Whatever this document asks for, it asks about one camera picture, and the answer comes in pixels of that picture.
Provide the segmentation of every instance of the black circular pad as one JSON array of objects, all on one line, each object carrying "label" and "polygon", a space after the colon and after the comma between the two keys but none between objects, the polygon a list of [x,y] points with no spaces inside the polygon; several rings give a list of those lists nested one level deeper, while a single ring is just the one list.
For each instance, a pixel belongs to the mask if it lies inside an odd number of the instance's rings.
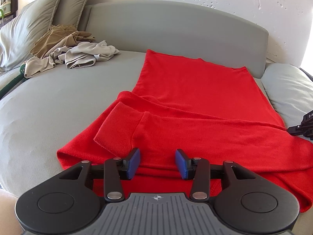
[{"label": "black circular pad", "polygon": [[266,213],[276,208],[277,200],[270,194],[253,192],[242,196],[241,204],[252,212]]},{"label": "black circular pad", "polygon": [[38,207],[47,213],[57,214],[69,210],[74,204],[74,198],[65,193],[49,193],[41,197]]},{"label": "black circular pad", "polygon": [[78,180],[47,180],[24,193],[15,211],[21,226],[35,234],[69,234],[100,212],[98,196]]},{"label": "black circular pad", "polygon": [[290,192],[257,176],[231,183],[216,196],[214,209],[226,225],[238,231],[274,234],[292,228],[299,203]]}]

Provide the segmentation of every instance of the green cord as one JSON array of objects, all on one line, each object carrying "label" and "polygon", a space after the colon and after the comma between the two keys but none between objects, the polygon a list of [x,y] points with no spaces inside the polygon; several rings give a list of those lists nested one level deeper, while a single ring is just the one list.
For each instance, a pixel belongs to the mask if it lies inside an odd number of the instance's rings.
[{"label": "green cord", "polygon": [[0,100],[13,88],[15,87],[21,80],[22,81],[26,81],[27,78],[24,77],[24,73],[25,73],[25,65],[26,62],[24,62],[21,66],[20,66],[20,74],[18,76],[16,76],[13,80],[11,80],[9,83],[7,83],[5,85],[4,88],[2,88],[0,90]]}]

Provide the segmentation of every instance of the gray upholstered headboard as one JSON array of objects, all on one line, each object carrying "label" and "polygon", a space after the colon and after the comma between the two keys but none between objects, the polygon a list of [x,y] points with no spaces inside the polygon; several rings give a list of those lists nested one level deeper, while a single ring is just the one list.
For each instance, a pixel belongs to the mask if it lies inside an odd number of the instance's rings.
[{"label": "gray upholstered headboard", "polygon": [[170,1],[110,2],[86,6],[79,30],[119,50],[202,58],[264,73],[268,32],[222,11]]}]

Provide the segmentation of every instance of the red blanket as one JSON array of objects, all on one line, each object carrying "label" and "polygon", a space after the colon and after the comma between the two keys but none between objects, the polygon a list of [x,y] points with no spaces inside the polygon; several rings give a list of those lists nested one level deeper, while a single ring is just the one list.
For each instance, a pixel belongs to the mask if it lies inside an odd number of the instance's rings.
[{"label": "red blanket", "polygon": [[[245,67],[147,51],[132,92],[121,92],[57,157],[64,169],[81,160],[101,164],[139,147],[141,163],[124,191],[189,195],[174,152],[212,164],[233,160],[292,192],[301,211],[313,200],[313,144],[290,136]],[[100,184],[95,188],[102,191]],[[220,192],[212,181],[211,195]]]}]

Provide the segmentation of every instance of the tan cloth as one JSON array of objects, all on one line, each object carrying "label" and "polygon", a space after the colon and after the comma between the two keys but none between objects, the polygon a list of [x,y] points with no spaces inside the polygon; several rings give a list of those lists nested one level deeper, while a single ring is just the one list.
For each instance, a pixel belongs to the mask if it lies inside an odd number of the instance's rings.
[{"label": "tan cloth", "polygon": [[17,197],[0,189],[0,235],[21,235],[23,229],[15,215]]},{"label": "tan cloth", "polygon": [[90,37],[91,33],[89,32],[74,32],[69,34],[60,40],[55,46],[53,46],[50,50],[48,50],[44,57],[48,57],[51,53],[53,53],[57,48],[62,48],[64,46],[67,47],[75,47],[80,42],[94,42],[95,38]]},{"label": "tan cloth", "polygon": [[50,50],[53,49],[55,45],[60,43],[60,41],[63,41],[64,38],[69,39],[68,41],[65,40],[64,42],[68,42],[69,44],[73,44],[75,42],[77,45],[77,43],[81,41],[93,42],[95,39],[94,37],[90,37],[90,36],[91,36],[91,33],[78,32],[77,29],[72,25],[51,26],[50,30],[46,32],[35,43],[35,46],[32,48],[30,53],[33,56],[36,56],[38,58],[44,58],[44,57],[49,56],[49,54],[52,52]]},{"label": "tan cloth", "polygon": [[60,40],[76,31],[77,29],[73,25],[51,25],[50,30],[35,42],[35,46],[30,53],[38,58],[43,58],[47,51],[59,43]]}]

